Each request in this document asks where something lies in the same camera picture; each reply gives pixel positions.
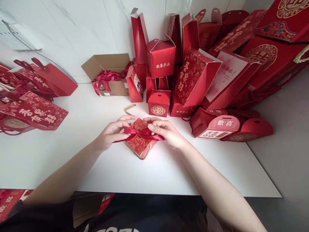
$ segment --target red ribbon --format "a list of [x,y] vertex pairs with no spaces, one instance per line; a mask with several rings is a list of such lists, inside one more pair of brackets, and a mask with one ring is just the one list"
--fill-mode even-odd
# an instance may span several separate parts
[[138,135],[140,137],[144,138],[144,139],[149,139],[149,140],[156,140],[156,141],[165,140],[162,135],[159,135],[159,134],[151,135],[151,133],[152,133],[152,131],[149,130],[148,127],[142,129],[141,131],[138,131],[138,130],[132,128],[132,127],[124,127],[124,134],[131,134],[131,135],[126,139],[115,141],[115,142],[128,141],[128,140],[135,138]]

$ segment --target white tabletop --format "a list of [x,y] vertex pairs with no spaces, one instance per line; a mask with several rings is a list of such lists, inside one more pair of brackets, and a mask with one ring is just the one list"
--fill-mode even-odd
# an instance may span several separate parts
[[[99,97],[91,84],[81,84],[70,97],[54,102],[69,111],[56,131],[33,130],[18,136],[0,134],[0,188],[34,189],[88,143],[105,126],[125,114],[129,97]],[[136,103],[136,116],[148,116],[148,105]],[[195,139],[188,122],[167,117],[180,133],[245,197],[281,197],[246,143]],[[175,150],[157,142],[145,160],[125,143],[104,152],[77,189],[198,195]]]

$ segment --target white wall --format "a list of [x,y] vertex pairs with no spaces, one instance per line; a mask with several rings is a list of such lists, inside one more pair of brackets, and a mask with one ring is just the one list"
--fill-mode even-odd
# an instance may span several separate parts
[[[135,57],[130,13],[144,13],[149,39],[163,38],[168,14],[197,14],[213,7],[222,12],[241,9],[245,0],[0,0],[0,19],[28,28],[43,44],[39,51],[63,66],[78,83],[89,79],[81,65],[94,54],[129,53]],[[32,51],[16,52],[0,42],[0,62],[11,67],[14,59],[46,60]]]

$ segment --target red rope handle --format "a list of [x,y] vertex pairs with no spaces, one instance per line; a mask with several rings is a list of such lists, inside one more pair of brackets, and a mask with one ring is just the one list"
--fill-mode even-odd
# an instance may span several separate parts
[[11,136],[15,136],[15,135],[20,135],[20,134],[21,134],[21,132],[19,132],[18,134],[9,134],[8,131],[12,132],[12,131],[14,131],[14,130],[8,130],[8,129],[4,129],[3,127],[0,127],[0,133],[3,132],[3,133],[5,133],[5,134],[11,135]]
[[190,118],[189,118],[188,120],[186,120],[186,119],[184,119],[184,118],[181,116],[179,106],[177,106],[177,109],[178,109],[179,116],[181,117],[182,120],[184,120],[184,121],[190,121]]

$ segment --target cardboard box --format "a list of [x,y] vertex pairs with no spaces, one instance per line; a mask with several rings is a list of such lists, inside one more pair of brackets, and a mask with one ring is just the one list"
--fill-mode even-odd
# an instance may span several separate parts
[[[113,72],[122,72],[130,62],[129,54],[106,54],[93,55],[81,67],[91,81],[94,81],[97,75],[103,70]],[[109,92],[106,89],[99,90],[102,96],[129,96],[127,83],[124,81],[115,81],[108,83],[111,89]]]
[[149,43],[148,33],[144,21],[144,15],[143,13],[138,14],[137,11],[138,8],[133,8],[131,12],[136,64],[147,64],[147,44]]
[[176,46],[175,52],[175,64],[182,64],[182,44],[181,44],[181,32],[180,32],[180,16],[178,14],[169,14],[170,24],[168,27],[168,36],[173,40]]
[[218,8],[213,8],[211,12],[211,22],[200,23],[198,26],[200,48],[203,51],[208,51],[214,45],[221,27],[221,12]]
[[227,115],[225,109],[205,110],[200,107],[190,119],[192,134],[195,138],[220,140],[239,129],[239,121]]
[[[148,124],[138,118],[131,125],[132,128],[141,131],[142,129],[148,128]],[[145,159],[149,154],[150,150],[157,143],[155,140],[145,139],[140,135],[135,138],[126,141],[126,145],[130,150],[141,160]]]
[[255,33],[273,39],[309,42],[309,2],[275,0]]
[[170,105],[170,116],[188,118],[190,117],[196,106],[183,107],[175,91],[172,91],[171,105]]
[[216,38],[216,43],[225,37],[231,30],[238,26],[249,13],[244,10],[232,10],[222,14],[222,27]]
[[260,115],[252,110],[228,110],[229,115],[239,120],[239,130],[226,136],[222,141],[248,142],[261,137],[274,134],[274,129],[269,122],[259,118]]
[[242,21],[234,30],[228,33],[223,39],[218,41],[208,53],[214,57],[225,48],[231,52],[239,49],[248,40],[254,36],[254,29],[260,20],[264,17],[267,10],[255,10],[244,21]]
[[175,85],[182,105],[199,105],[216,76],[222,61],[203,50],[189,49]]
[[154,39],[147,44],[149,70],[153,79],[173,74],[176,46],[165,34],[167,40]]
[[129,67],[126,81],[129,87],[131,102],[143,102],[144,89],[133,65]]
[[152,90],[148,100],[149,114],[166,117],[170,106],[171,92],[168,90]]
[[206,110],[226,108],[261,65],[226,50],[220,51],[218,59],[222,65],[202,101]]

